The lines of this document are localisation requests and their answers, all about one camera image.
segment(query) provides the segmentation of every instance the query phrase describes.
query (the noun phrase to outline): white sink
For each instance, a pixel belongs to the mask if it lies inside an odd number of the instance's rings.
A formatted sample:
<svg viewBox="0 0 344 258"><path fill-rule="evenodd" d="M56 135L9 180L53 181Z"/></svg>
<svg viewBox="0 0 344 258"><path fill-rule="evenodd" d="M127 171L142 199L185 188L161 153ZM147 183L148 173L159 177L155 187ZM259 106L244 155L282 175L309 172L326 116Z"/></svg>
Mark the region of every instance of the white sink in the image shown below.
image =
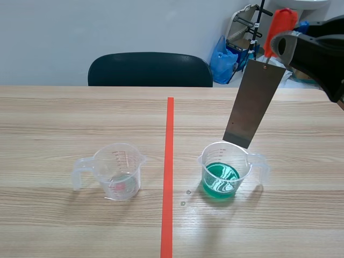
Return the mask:
<svg viewBox="0 0 344 258"><path fill-rule="evenodd" d="M290 9L314 10L325 6L330 0L274 0L274 2Z"/></svg>

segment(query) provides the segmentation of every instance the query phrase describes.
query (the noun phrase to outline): green liquid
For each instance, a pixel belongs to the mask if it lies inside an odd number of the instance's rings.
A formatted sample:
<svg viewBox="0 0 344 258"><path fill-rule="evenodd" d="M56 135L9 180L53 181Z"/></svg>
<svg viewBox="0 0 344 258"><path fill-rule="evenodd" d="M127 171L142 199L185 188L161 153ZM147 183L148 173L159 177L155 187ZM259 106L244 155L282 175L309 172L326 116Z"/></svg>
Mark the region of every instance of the green liquid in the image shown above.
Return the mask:
<svg viewBox="0 0 344 258"><path fill-rule="evenodd" d="M237 180L240 178L238 172L233 167L224 163L212 163L206 168L214 176L225 180ZM205 175L202 184L204 190L209 195L215 198L227 198L235 195L235 185L238 184L238 182L224 182L210 175Z"/></svg>

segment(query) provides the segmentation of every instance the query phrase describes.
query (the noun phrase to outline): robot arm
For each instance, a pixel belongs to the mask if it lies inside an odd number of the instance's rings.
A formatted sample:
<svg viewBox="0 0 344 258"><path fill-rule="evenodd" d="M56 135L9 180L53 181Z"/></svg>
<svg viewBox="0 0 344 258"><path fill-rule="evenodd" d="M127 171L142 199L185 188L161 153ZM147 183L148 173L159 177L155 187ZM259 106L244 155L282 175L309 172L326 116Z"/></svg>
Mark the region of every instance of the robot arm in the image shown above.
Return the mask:
<svg viewBox="0 0 344 258"><path fill-rule="evenodd" d="M275 36L270 44L286 66L307 74L332 102L343 104L344 15L301 24L294 31Z"/></svg>

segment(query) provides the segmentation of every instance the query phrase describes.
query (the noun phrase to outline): measuring cup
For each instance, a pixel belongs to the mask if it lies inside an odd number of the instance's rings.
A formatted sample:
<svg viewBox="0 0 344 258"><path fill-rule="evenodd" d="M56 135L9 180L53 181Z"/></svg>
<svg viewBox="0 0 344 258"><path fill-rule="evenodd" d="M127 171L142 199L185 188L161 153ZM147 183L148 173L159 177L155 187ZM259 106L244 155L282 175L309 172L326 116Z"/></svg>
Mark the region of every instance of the measuring cup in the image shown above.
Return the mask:
<svg viewBox="0 0 344 258"><path fill-rule="evenodd" d="M198 157L202 165L204 190L216 198L234 197L242 181L254 168L260 169L260 182L268 179L270 167L260 154L248 154L229 142L214 142Z"/></svg>
<svg viewBox="0 0 344 258"><path fill-rule="evenodd" d="M108 145L93 157L84 157L74 163L73 188L81 188L81 172L91 171L108 199L131 198L140 189L140 166L145 161L146 157L129 144Z"/></svg>

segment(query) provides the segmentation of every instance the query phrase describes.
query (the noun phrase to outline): red handle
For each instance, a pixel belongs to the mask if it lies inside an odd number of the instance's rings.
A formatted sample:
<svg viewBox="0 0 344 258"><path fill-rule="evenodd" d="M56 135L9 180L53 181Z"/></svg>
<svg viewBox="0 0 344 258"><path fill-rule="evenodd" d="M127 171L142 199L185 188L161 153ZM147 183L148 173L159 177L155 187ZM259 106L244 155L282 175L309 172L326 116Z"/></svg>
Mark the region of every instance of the red handle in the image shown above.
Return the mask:
<svg viewBox="0 0 344 258"><path fill-rule="evenodd" d="M271 50L270 42L274 36L283 31L292 31L297 22L297 12L290 10L289 8L284 8L281 10L276 10L273 21L271 23L267 39L264 44L264 55L267 58L272 56L277 56Z"/></svg>

